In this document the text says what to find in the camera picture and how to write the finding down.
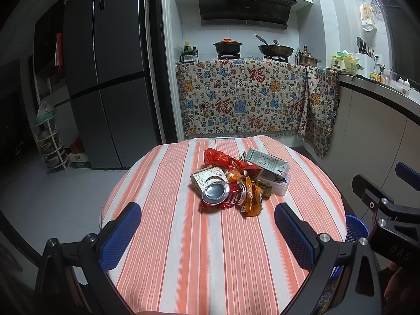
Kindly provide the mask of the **person's right hand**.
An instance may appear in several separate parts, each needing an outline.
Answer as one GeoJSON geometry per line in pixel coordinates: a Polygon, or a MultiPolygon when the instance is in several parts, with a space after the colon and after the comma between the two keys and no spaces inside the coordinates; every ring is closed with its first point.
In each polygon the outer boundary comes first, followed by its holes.
{"type": "Polygon", "coordinates": [[[389,264],[394,272],[384,292],[384,314],[419,314],[419,270],[389,264]]]}

